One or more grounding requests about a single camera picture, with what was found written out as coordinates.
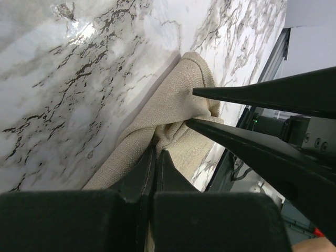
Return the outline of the beige cloth napkin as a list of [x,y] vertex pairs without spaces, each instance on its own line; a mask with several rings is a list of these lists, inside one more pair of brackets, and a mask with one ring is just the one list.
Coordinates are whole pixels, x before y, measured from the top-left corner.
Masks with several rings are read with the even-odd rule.
[[84,186],[107,189],[135,168],[150,144],[156,154],[169,151],[173,164],[191,180],[214,142],[186,126],[189,119],[223,123],[220,102],[193,95],[195,88],[214,88],[207,62],[186,52],[163,80],[133,122],[120,135],[115,150]]

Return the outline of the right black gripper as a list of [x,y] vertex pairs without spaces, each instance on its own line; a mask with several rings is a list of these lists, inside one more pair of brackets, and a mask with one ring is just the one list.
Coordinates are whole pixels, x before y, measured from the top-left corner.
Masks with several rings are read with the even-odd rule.
[[266,108],[255,110],[252,131],[200,119],[186,125],[240,158],[335,241],[335,174],[289,145],[335,157],[335,67],[193,95]]

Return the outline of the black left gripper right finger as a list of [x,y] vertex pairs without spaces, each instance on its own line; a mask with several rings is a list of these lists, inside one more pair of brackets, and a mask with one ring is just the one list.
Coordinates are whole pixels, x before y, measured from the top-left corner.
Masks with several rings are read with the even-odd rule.
[[258,193],[199,192],[160,154],[153,199],[155,251],[291,251],[273,200]]

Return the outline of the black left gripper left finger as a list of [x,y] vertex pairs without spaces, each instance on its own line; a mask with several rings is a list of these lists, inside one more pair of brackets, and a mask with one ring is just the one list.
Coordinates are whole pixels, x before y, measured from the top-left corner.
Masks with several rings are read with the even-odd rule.
[[144,251],[156,154],[104,190],[1,195],[1,251]]

